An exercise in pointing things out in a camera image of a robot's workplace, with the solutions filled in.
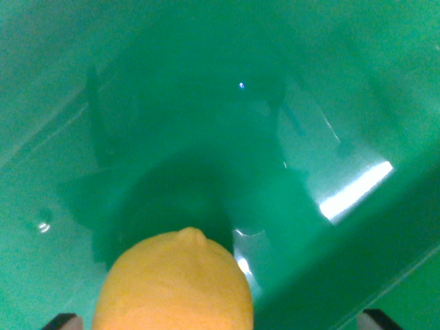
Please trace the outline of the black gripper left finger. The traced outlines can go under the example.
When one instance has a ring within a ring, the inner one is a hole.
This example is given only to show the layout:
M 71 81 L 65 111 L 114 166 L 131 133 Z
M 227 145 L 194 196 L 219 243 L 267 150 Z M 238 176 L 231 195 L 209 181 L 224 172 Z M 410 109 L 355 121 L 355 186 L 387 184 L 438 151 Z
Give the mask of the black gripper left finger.
M 83 319 L 76 313 L 60 313 L 52 318 L 42 330 L 83 330 Z

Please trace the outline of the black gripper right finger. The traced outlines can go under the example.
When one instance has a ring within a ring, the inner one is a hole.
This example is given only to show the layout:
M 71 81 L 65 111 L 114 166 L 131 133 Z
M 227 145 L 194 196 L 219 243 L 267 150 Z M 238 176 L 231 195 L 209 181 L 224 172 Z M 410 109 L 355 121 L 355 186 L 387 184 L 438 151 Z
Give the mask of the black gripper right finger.
M 364 309 L 356 316 L 358 330 L 400 330 L 400 326 L 381 309 Z

